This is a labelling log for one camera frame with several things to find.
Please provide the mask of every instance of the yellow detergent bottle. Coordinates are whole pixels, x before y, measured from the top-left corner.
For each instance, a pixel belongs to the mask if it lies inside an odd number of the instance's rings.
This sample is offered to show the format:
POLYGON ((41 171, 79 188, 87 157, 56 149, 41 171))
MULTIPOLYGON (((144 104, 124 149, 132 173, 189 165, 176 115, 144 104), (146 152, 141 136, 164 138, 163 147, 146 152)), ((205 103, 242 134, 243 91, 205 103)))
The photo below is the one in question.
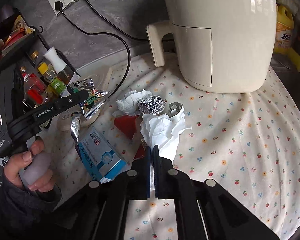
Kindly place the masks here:
POLYGON ((283 5, 277 6, 277 32, 275 35, 274 52, 287 54, 288 49, 291 47, 293 26, 291 12, 283 5))

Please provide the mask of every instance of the foil packet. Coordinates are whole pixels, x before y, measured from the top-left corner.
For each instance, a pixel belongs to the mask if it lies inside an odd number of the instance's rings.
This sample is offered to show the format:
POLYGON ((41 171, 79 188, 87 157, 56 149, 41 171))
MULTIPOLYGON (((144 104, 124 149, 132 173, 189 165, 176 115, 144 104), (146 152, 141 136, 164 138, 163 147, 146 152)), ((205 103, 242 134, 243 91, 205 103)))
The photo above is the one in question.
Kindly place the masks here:
POLYGON ((143 114, 160 114, 165 107, 166 102, 160 96, 150 96, 143 98, 138 102, 139 111, 143 114))
POLYGON ((69 87, 80 88, 80 89, 95 89, 92 78, 73 82, 73 83, 69 84, 69 87))
POLYGON ((78 142, 78 138, 79 138, 81 117, 82 117, 81 113, 74 112, 71 114, 70 131, 71 131, 71 137, 74 139, 75 143, 78 142))
POLYGON ((89 92, 89 97, 79 105, 81 107, 82 115, 86 119, 90 119, 105 103, 106 99, 109 98, 110 91, 96 90, 91 78, 73 82, 67 87, 70 94, 77 93, 83 89, 89 92))

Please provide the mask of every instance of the condiment bottle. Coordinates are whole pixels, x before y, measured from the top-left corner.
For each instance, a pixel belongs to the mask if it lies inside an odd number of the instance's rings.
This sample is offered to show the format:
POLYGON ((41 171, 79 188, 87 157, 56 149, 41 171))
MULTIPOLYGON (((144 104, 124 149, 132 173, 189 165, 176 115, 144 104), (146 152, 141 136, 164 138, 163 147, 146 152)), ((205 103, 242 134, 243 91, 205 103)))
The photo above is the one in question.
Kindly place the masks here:
POLYGON ((42 105, 53 98, 53 92, 33 73, 27 74, 26 67, 21 67, 25 94, 37 105, 42 105))
POLYGON ((40 74, 52 86, 52 88, 61 96, 66 89, 66 85, 57 77, 53 68, 49 68, 47 64, 41 64, 38 67, 40 74))
POLYGON ((58 56, 54 47, 49 49, 44 55, 48 59, 54 70, 57 73, 58 78, 60 78, 66 85, 69 84, 74 72, 72 69, 58 56))
MULTIPOLYGON (((43 60, 43 57, 41 57, 41 56, 39 55, 39 52, 36 51, 36 50, 30 55, 30 57, 31 57, 31 59, 32 59, 33 62, 34 62, 37 71, 39 72, 38 67, 39 67, 41 64, 43 64, 43 63, 46 64, 46 62, 43 60)), ((40 78, 40 79, 42 80, 42 82, 45 83, 47 86, 49 85, 49 83, 48 83, 43 77, 39 77, 39 78, 40 78)))

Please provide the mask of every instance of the human hand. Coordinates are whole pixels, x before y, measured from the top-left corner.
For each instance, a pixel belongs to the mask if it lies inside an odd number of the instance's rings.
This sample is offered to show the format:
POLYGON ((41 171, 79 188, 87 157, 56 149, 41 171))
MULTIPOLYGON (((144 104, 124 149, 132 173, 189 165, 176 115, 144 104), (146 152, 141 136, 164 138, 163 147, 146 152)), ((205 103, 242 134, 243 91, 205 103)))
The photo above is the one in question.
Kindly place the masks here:
MULTIPOLYGON (((37 139, 30 147, 29 151, 17 153, 11 156, 7 164, 3 168, 6 178, 20 189, 24 189, 21 178, 18 174, 21 168, 25 168, 32 162, 33 156, 39 154, 44 149, 44 143, 41 139, 37 139)), ((39 190, 40 192, 47 192, 53 189, 55 179, 52 170, 48 169, 46 173, 37 179, 34 184, 28 188, 31 191, 39 190)))

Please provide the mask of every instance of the wall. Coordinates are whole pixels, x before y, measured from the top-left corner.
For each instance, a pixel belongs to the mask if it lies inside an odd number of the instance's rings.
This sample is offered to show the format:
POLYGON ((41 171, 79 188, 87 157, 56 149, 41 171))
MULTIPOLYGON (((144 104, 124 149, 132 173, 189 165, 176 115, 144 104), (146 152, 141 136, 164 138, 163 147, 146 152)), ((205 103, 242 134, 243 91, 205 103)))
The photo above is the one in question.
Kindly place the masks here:
MULTIPOLYGON (((146 26, 149 23, 168 19, 164 0, 89 1, 103 16, 138 38, 146 39, 146 26)), ((42 35, 46 41, 61 50, 75 68, 124 48, 116 38, 105 35, 88 36, 79 32, 62 15, 54 14, 48 0, 10 0, 10 4, 19 8, 30 25, 43 26, 42 35)), ((95 15, 83 0, 72 4, 65 10, 65 14, 87 32, 119 34, 95 15)), ((129 46, 139 43, 124 39, 129 46)))

